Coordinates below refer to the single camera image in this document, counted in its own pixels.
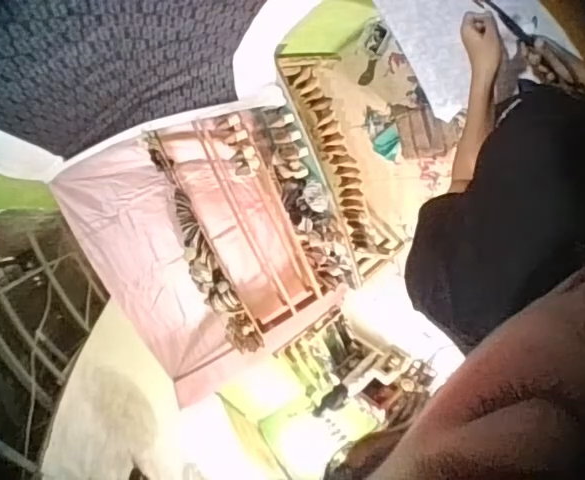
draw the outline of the black clothing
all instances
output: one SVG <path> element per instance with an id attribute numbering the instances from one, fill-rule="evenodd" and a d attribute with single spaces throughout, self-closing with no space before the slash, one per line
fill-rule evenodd
<path id="1" fill-rule="evenodd" d="M 585 266 L 585 102 L 521 94 L 462 194 L 421 208 L 408 294 L 466 352 Z"/>

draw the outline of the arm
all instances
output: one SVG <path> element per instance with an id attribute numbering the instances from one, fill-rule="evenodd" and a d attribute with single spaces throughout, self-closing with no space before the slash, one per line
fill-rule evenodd
<path id="1" fill-rule="evenodd" d="M 494 80 L 472 75 L 465 129 L 452 164 L 450 193 L 462 193 L 474 177 L 481 146 L 494 128 Z"/>
<path id="2" fill-rule="evenodd" d="M 466 14 L 461 39 L 472 65 L 472 82 L 465 129 L 452 166 L 450 193 L 466 190 L 474 177 L 483 142 L 494 128 L 494 83 L 503 50 L 496 21 L 490 14 Z"/>

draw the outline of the wooden rack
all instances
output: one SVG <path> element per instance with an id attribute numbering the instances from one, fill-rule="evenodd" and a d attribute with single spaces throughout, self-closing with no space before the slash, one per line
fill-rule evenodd
<path id="1" fill-rule="evenodd" d="M 277 190 L 278 186 L 265 167 L 266 161 L 263 159 L 262 149 L 257 145 L 254 134 L 250 129 L 250 122 L 246 121 L 251 120 L 251 115 L 251 112 L 242 112 L 241 114 L 231 116 L 232 118 L 222 117 L 215 119 L 215 121 L 192 122 L 194 135 L 202 146 L 205 153 L 205 161 L 216 179 L 223 198 L 232 211 L 235 224 L 238 226 L 251 253 L 258 262 L 262 275 L 276 292 L 282 304 L 280 308 L 271 312 L 267 318 L 258 318 L 251 308 L 239 298 L 240 308 L 238 311 L 228 311 L 227 315 L 223 315 L 226 317 L 227 338 L 241 352 L 255 351 L 263 347 L 264 333 L 289 320 L 316 300 L 324 297 L 324 291 L 320 288 L 299 240 L 287 219 L 287 213 L 283 208 Z M 228 136 L 233 132 L 245 132 L 241 135 L 242 140 L 240 145 L 236 145 L 236 148 L 245 149 L 251 147 L 259 158 L 258 167 L 251 176 L 252 185 L 255 188 L 260 202 L 263 204 L 266 215 L 275 227 L 274 234 L 281 245 L 283 245 L 292 269 L 301 281 L 303 286 L 301 293 L 295 292 L 293 294 L 288 291 L 279 273 L 269 261 L 268 252 L 256 240 L 257 236 L 253 231 L 251 223 L 246 218 L 246 214 L 239 208 L 236 191 L 236 185 L 239 180 L 233 170 L 232 162 L 221 158 L 215 147 L 215 140 L 213 140 L 213 137 L 218 139 L 219 136 Z M 160 133 L 150 132 L 146 137 L 148 150 L 157 168 L 165 173 L 168 181 L 175 187 L 175 190 L 181 192 L 188 199 L 192 198 L 191 186 L 185 185 L 179 175 L 179 169 L 183 164 L 175 163 L 170 159 L 168 152 L 164 149 Z M 200 206 L 197 206 L 196 202 L 192 202 L 192 209 L 197 218 L 201 235 L 204 237 L 208 247 L 212 250 L 212 254 L 216 259 L 216 265 L 218 265 L 219 270 L 222 272 L 222 280 L 229 283 L 230 288 L 234 292 L 237 292 L 236 285 L 228 274 L 219 252 L 215 251 L 214 243 L 210 241 L 210 235 L 205 228 L 204 222 L 198 221 L 205 212 L 200 210 Z"/>
<path id="2" fill-rule="evenodd" d="M 356 265 L 351 286 L 358 288 L 392 262 L 404 242 L 370 208 L 363 193 L 349 187 L 362 185 L 358 161 L 349 154 L 343 129 L 332 111 L 332 99 L 323 94 L 314 74 L 317 68 L 332 68 L 338 60 L 335 56 L 282 56 L 277 62 L 290 108 L 301 119 L 311 145 L 314 168 L 330 192 L 334 214 L 346 233 L 347 249 Z M 320 113 L 313 111 L 318 104 L 323 108 Z M 349 176 L 340 177 L 343 173 Z"/>

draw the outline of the skin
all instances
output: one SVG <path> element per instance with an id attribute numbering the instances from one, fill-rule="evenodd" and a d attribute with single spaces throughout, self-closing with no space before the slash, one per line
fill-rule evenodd
<path id="1" fill-rule="evenodd" d="M 503 55 L 503 40 L 491 13 L 466 13 L 461 39 L 472 66 L 472 80 L 467 120 L 452 164 L 451 193 L 466 190 L 481 146 L 494 129 L 494 83 Z"/>
<path id="2" fill-rule="evenodd" d="M 453 170 L 452 191 L 458 192 L 472 180 L 494 128 L 503 51 L 491 15 L 466 15 L 461 35 L 472 86 Z M 548 39 L 540 37 L 522 53 L 544 82 L 585 90 L 585 64 Z M 573 472 L 584 446 L 585 269 L 486 338 L 407 432 L 363 439 L 346 464 L 375 464 L 375 457 L 387 456 L 369 480 L 585 478 Z"/>
<path id="3" fill-rule="evenodd" d="M 464 192 L 472 179 L 485 139 L 494 130 L 494 85 L 503 59 L 503 40 L 491 13 L 468 12 L 461 39 L 472 67 L 465 129 L 452 165 L 450 193 Z M 534 48 L 521 45 L 527 62 L 544 83 L 568 92 L 585 92 L 585 63 L 552 40 L 539 36 Z"/>
<path id="4" fill-rule="evenodd" d="M 513 399 L 511 384 L 529 389 Z M 494 411 L 477 412 L 478 398 Z M 477 347 L 369 478 L 569 478 L 583 445 L 585 269 Z"/>

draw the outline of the paper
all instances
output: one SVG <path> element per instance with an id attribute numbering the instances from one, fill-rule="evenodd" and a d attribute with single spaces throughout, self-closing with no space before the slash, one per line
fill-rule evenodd
<path id="1" fill-rule="evenodd" d="M 470 64 L 459 34 L 461 22 L 465 12 L 481 9 L 470 0 L 374 1 L 414 69 L 434 115 L 449 122 L 465 108 L 470 89 Z M 550 37 L 578 55 L 565 32 L 537 0 L 501 0 L 498 6 L 528 33 Z M 536 29 L 533 17 L 537 18 Z M 512 58 L 516 53 L 515 39 L 500 22 L 499 28 Z M 522 65 L 510 65 L 509 71 L 503 72 L 502 82 L 515 85 L 516 78 L 524 72 L 524 68 L 517 71 L 517 66 Z M 500 93 L 513 92 L 501 88 Z"/>

